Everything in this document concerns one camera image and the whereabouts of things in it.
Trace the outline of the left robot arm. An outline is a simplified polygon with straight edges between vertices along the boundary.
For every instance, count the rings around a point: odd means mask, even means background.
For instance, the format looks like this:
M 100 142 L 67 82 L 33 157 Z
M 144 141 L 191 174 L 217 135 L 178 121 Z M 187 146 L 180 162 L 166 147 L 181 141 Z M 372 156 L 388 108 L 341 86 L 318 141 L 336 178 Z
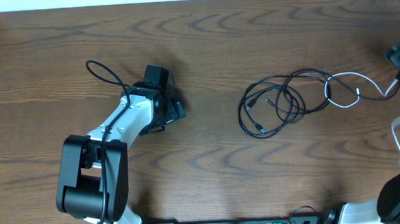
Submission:
M 92 224 L 142 224 L 128 206 L 128 149 L 139 135 L 157 133 L 185 117 L 173 75 L 149 65 L 141 82 L 126 88 L 115 111 L 84 136 L 62 145 L 56 206 Z

